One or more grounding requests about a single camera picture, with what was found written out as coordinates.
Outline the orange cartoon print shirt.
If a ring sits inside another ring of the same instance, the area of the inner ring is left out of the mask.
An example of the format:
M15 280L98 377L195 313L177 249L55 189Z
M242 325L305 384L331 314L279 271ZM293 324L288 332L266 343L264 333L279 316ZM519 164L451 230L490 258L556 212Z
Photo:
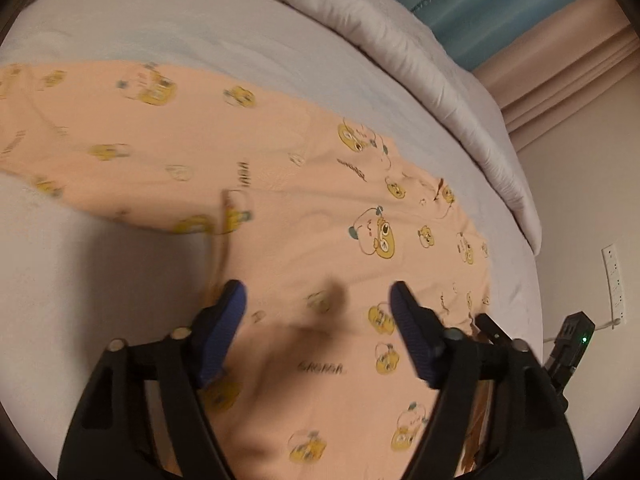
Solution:
M228 76L133 62L1 70L1 167L79 209L216 245L247 311L205 409L256 479L397 479L436 394L388 305L469 330L488 248L393 141Z

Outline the grey quilted duvet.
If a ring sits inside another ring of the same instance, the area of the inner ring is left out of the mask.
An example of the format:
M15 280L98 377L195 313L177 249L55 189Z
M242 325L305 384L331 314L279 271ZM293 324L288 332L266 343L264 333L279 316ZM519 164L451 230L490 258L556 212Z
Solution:
M396 0L277 0L333 30L403 86L475 160L533 252L542 241L532 192L502 113L480 81Z

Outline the white wall socket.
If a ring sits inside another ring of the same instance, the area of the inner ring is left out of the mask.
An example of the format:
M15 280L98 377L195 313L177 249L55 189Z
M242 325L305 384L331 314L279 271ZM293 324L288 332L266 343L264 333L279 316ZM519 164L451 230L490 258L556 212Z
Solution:
M610 298L610 326L615 328L626 323L626 297L616 246L611 244L603 248L602 257L608 282L608 298Z

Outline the grey bed sheet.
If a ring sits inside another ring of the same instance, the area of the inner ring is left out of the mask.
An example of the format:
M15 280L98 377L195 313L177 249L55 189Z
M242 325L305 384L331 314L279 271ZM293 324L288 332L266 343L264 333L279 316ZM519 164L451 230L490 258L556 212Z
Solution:
M541 340L535 253L510 209L460 142L333 30L277 0L37 0L1 48L1 69L111 61L221 74L389 138L484 238L487 307ZM205 233L92 214L1 167L1 401L48 467L106 344L160 338L215 300L215 249Z

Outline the blue and pink curtain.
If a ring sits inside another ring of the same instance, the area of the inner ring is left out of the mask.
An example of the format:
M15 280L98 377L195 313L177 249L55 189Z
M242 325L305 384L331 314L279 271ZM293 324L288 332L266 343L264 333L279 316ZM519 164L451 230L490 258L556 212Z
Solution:
M500 107L521 150L639 66L639 0L394 0Z

